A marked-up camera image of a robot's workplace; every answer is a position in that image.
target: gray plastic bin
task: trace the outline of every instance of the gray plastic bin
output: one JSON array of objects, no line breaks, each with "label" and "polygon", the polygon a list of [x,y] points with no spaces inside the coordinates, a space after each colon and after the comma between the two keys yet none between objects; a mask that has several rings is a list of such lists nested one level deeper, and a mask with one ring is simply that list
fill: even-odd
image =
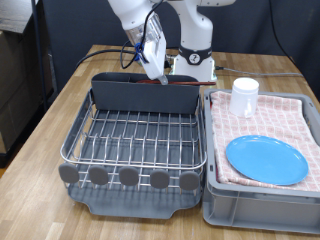
[{"label": "gray plastic bin", "polygon": [[[204,92],[207,138],[207,181],[203,196],[203,217],[212,225],[257,228],[304,233],[320,233],[320,193],[221,184],[216,180],[210,95]],[[320,144],[320,117],[311,99],[301,94],[260,92],[299,99],[311,133]]]}]

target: power cord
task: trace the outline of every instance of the power cord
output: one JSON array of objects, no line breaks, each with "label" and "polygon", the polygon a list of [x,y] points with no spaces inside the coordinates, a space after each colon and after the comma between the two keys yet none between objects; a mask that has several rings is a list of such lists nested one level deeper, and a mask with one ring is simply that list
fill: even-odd
[{"label": "power cord", "polygon": [[298,68],[298,66],[296,65],[295,61],[289,56],[289,54],[282,47],[282,45],[281,45],[281,43],[279,41],[279,38],[277,36],[277,32],[276,32],[276,28],[275,28],[275,24],[274,24],[274,17],[273,17],[272,0],[269,0],[269,9],[270,9],[271,26],[272,26],[272,31],[273,31],[274,38],[276,39],[276,41],[278,43],[278,46],[280,47],[281,51],[289,58],[289,60],[296,66],[296,68]]},{"label": "power cord", "polygon": [[216,66],[216,70],[227,70],[227,71],[231,71],[231,72],[237,72],[237,73],[243,73],[243,74],[249,74],[249,75],[257,75],[257,76],[287,76],[287,75],[296,75],[299,77],[303,77],[302,74],[300,73],[253,73],[253,72],[243,72],[243,71],[239,71],[239,70],[235,70],[235,69],[231,69],[231,68],[225,68],[225,67],[220,67],[220,66]]},{"label": "power cord", "polygon": [[95,55],[98,55],[98,54],[101,54],[101,53],[109,53],[109,52],[118,52],[118,53],[129,53],[129,54],[136,54],[136,52],[133,52],[133,51],[127,51],[127,50],[119,50],[119,49],[107,49],[107,50],[101,50],[101,51],[98,51],[98,52],[94,52],[94,53],[91,53],[83,58],[80,59],[80,61],[77,63],[76,65],[76,69],[79,67],[79,65],[85,61],[86,59],[88,58],[91,58]]},{"label": "power cord", "polygon": [[163,3],[163,0],[158,2],[156,5],[154,5],[152,10],[148,13],[148,15],[146,17],[146,20],[144,21],[144,30],[143,30],[143,35],[142,35],[142,38],[141,38],[141,45],[140,45],[140,50],[141,51],[143,51],[143,45],[144,45],[144,42],[146,40],[147,23],[148,23],[149,17],[162,3]]},{"label": "power cord", "polygon": [[120,51],[120,63],[121,63],[121,67],[122,69],[127,69],[128,67],[131,66],[131,64],[134,62],[134,60],[136,59],[137,57],[137,52],[134,53],[134,56],[133,58],[131,59],[131,61],[128,63],[127,66],[123,66],[123,60],[122,60],[122,53],[124,52],[124,48],[127,46],[127,44],[130,42],[130,40],[128,40],[123,46],[122,46],[122,49]]}]

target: white device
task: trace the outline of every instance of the white device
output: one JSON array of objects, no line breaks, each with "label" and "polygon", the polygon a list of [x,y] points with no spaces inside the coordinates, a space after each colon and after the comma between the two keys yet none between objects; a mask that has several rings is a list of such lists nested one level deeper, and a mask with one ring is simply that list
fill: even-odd
[{"label": "white device", "polygon": [[[197,8],[221,7],[236,0],[167,0],[177,12],[181,23],[179,55],[174,59],[172,73],[194,77],[199,82],[215,80],[215,62],[211,57],[212,22],[201,15]],[[109,0],[119,17],[131,43],[141,44],[145,19],[155,3],[160,0]],[[164,75],[166,39],[157,14],[152,13],[147,22],[146,40],[139,53],[140,63],[150,79],[168,80]]]}]

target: wall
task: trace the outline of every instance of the wall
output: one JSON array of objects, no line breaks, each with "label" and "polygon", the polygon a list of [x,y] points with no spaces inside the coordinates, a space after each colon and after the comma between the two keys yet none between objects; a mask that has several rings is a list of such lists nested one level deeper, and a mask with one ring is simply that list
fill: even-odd
[{"label": "wall", "polygon": [[[127,40],[107,0],[43,1],[59,90],[93,44],[122,45]],[[272,2],[279,39],[320,99],[320,1]],[[213,21],[213,51],[283,54],[272,33],[268,0],[238,0],[228,7],[199,11]],[[167,3],[157,12],[168,47],[178,46],[177,14]]]}]

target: blue plate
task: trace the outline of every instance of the blue plate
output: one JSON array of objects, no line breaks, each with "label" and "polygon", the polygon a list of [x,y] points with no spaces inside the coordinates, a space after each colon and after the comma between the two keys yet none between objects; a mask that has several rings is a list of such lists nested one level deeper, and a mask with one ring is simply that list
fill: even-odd
[{"label": "blue plate", "polygon": [[227,158],[243,175],[264,183],[291,185],[308,175],[308,162],[292,146],[265,136],[243,136],[227,146]]}]

